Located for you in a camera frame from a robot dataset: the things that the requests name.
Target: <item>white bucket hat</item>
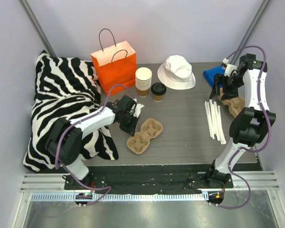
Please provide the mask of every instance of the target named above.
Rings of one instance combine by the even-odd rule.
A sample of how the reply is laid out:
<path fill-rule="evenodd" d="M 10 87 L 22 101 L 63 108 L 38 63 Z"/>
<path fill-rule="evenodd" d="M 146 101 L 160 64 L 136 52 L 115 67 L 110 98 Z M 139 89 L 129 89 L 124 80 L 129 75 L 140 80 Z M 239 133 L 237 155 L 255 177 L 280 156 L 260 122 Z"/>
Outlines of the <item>white bucket hat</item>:
<path fill-rule="evenodd" d="M 169 56 L 158 68 L 157 75 L 171 89 L 191 89 L 195 86 L 192 66 L 182 56 Z"/>

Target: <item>bag handle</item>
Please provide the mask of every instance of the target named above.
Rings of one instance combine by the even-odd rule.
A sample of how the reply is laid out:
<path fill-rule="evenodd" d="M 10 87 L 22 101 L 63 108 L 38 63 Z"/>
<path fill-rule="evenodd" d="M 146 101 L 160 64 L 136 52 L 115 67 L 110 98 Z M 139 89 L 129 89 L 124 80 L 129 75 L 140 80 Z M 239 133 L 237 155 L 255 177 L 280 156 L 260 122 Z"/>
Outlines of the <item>bag handle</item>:
<path fill-rule="evenodd" d="M 125 58 L 128 56 L 128 51 L 126 49 L 119 50 L 113 55 L 111 62 L 113 62 L 114 56 L 120 51 L 126 51 Z"/>
<path fill-rule="evenodd" d="M 113 40 L 114 40 L 114 44 L 115 44 L 115 46 L 116 46 L 115 38 L 114 38 L 113 33 L 111 32 L 111 30 L 108 29 L 108 28 L 106 28 L 106 29 L 103 28 L 102 30 L 100 30 L 100 32 L 99 32 L 99 34 L 98 34 L 98 39 L 99 39 L 99 43 L 100 43 L 100 47 L 101 47 L 102 51 L 104 51 L 104 49 L 103 49 L 103 46 L 102 46 L 101 41 L 100 41 L 100 33 L 101 33 L 103 30 L 108 30 L 108 31 L 111 33 L 111 35 L 112 35 L 112 37 L 113 37 Z"/>

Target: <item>pillow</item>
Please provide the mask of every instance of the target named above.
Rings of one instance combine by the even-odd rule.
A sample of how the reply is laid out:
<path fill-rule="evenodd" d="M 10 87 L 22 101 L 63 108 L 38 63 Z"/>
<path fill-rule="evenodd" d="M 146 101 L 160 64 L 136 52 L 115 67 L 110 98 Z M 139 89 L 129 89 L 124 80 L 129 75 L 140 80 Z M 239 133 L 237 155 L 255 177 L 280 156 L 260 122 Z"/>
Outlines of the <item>pillow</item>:
<path fill-rule="evenodd" d="M 55 158 L 45 148 L 55 121 L 79 118 L 99 108 L 100 86 L 91 61 L 51 58 L 43 51 L 37 58 L 35 98 L 31 114 L 31 138 L 23 164 L 33 172 L 54 168 Z M 82 140 L 82 160 L 98 155 L 117 160 L 118 153 L 108 127 Z"/>

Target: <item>white wall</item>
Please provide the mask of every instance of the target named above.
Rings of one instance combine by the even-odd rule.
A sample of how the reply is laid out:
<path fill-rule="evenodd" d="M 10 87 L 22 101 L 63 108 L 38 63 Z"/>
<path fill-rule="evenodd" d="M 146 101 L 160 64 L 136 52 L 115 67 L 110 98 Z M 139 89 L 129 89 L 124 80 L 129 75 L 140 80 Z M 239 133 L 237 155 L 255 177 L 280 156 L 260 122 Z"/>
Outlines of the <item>white wall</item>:
<path fill-rule="evenodd" d="M 265 169 L 273 170 L 285 197 L 285 0 L 275 0 L 249 41 L 261 46 L 267 55 L 266 96 L 271 112 L 276 113 L 269 146 L 260 153 Z M 256 53 L 262 60 L 259 51 Z"/>
<path fill-rule="evenodd" d="M 26 170 L 35 61 L 43 50 L 16 0 L 0 0 L 0 228 L 8 227 Z"/>
<path fill-rule="evenodd" d="M 28 0 L 58 56 L 91 59 L 98 33 L 127 40 L 138 63 L 170 55 L 218 62 L 236 49 L 260 0 Z M 110 33 L 103 46 L 113 45 Z"/>

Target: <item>black and white striped fabric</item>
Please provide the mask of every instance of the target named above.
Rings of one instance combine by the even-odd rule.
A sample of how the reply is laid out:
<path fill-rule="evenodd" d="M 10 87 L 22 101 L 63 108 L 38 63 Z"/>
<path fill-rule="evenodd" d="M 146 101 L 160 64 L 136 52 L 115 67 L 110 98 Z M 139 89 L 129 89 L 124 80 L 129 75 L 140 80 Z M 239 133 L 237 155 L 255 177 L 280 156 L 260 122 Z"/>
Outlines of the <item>black and white striped fabric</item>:
<path fill-rule="evenodd" d="M 79 118 L 99 108 L 100 86 L 91 61 L 79 58 L 51 58 L 43 51 L 37 58 L 35 98 L 31 114 L 32 134 L 24 166 L 38 172 L 54 168 L 55 158 L 45 143 L 55 121 Z M 82 140 L 82 160 L 99 157 L 117 160 L 118 153 L 108 127 L 102 127 Z"/>

